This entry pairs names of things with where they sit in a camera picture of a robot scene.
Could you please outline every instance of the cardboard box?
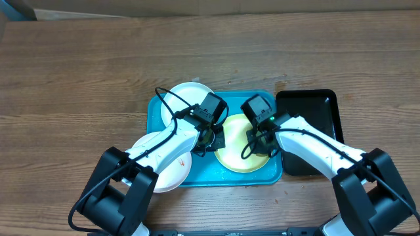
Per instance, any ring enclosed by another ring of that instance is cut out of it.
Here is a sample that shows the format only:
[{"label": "cardboard box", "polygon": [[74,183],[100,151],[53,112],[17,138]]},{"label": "cardboard box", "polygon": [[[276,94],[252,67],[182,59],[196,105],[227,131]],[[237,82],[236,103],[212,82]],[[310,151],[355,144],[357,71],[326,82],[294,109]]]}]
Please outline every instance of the cardboard box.
[{"label": "cardboard box", "polygon": [[7,0],[30,8],[110,16],[195,16],[420,9],[413,0]]}]

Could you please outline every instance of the wooden table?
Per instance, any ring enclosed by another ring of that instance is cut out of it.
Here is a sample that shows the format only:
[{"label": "wooden table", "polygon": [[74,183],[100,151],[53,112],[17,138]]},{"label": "wooden table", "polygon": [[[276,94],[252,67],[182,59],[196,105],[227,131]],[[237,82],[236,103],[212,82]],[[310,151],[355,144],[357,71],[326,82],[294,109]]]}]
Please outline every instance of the wooden table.
[{"label": "wooden table", "polygon": [[[213,90],[333,89],[346,143],[389,152],[420,204],[419,11],[11,22],[0,45],[0,235],[84,235],[67,215],[102,152],[145,134],[154,87],[195,77]],[[154,195],[146,225],[285,229],[336,213],[326,178],[284,174],[273,186]],[[410,218],[399,230],[417,228]]]}]

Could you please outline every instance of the black tray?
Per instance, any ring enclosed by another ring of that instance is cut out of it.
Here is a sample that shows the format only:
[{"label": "black tray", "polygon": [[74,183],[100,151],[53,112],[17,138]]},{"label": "black tray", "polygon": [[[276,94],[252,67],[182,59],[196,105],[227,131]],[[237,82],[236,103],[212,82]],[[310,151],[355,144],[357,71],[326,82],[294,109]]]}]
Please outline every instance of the black tray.
[{"label": "black tray", "polygon": [[[314,128],[344,143],[337,97],[332,90],[290,90],[276,96],[277,110],[286,109],[290,115],[299,114]],[[283,151],[283,169],[286,174],[306,176],[320,174],[300,157]]]}]

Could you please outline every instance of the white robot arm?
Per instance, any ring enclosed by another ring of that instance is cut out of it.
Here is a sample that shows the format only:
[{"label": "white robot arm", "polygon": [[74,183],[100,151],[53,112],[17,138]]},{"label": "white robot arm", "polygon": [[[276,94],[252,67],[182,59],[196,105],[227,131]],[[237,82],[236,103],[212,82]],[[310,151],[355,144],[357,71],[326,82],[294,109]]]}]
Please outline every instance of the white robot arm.
[{"label": "white robot arm", "polygon": [[[251,150],[268,148],[266,152],[272,153],[277,148],[290,152],[332,182],[341,213],[322,225],[316,236],[385,235],[412,214],[418,217],[407,187],[382,150],[366,153],[346,146],[299,115],[274,111],[258,95],[245,101],[241,109],[253,125],[253,133],[248,136],[252,139],[248,145],[254,143]],[[378,182],[368,193],[362,186],[367,181]]]},{"label": "white robot arm", "polygon": [[[328,135],[310,126],[303,117],[292,117],[282,124],[282,128],[295,128],[309,131],[318,135],[336,148],[347,153],[355,161],[362,159],[361,154],[365,153],[360,149],[346,146]],[[304,159],[307,163],[319,170],[325,177],[331,180],[337,175],[340,168],[350,168],[354,164],[343,159],[337,152],[325,146],[321,141],[297,132],[276,132],[276,139],[280,148],[284,151],[293,153]],[[322,227],[325,236],[353,236],[344,224],[341,215],[338,214]]]},{"label": "white robot arm", "polygon": [[[200,132],[195,128],[193,124],[185,121],[184,119],[177,119],[177,121],[178,129],[176,134],[157,150],[145,158],[138,160],[138,164],[144,167],[152,167],[156,174],[160,174],[176,158],[186,152],[191,151],[196,146]],[[138,157],[146,150],[156,146],[156,144],[160,143],[162,140],[168,137],[174,128],[175,124],[172,120],[171,124],[169,124],[165,130],[154,136],[151,140],[136,148],[128,149],[125,152],[130,154],[130,159]]]}]

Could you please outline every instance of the plastic tray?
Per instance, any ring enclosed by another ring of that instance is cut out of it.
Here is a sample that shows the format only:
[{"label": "plastic tray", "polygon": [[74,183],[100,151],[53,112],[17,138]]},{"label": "plastic tray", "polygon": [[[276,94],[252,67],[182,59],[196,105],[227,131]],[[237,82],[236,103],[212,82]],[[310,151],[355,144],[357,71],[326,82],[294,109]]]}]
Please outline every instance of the plastic tray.
[{"label": "plastic tray", "polygon": [[[274,97],[263,90],[254,91],[224,91],[215,92],[229,105],[229,115],[242,113],[240,106],[252,95],[260,94],[275,108]],[[147,133],[162,131],[163,124],[160,107],[162,103],[157,96],[150,100],[147,116]],[[237,173],[228,170],[217,160],[214,153],[207,153],[204,157],[192,154],[191,171],[180,187],[210,187],[210,186],[250,186],[274,184],[283,173],[281,155],[271,158],[265,166],[250,173]]]},{"label": "plastic tray", "polygon": [[[332,90],[285,90],[277,93],[277,110],[287,110],[290,115],[299,114],[314,128],[344,143],[339,105]],[[300,157],[283,152],[284,172],[292,176],[321,174]]]}]

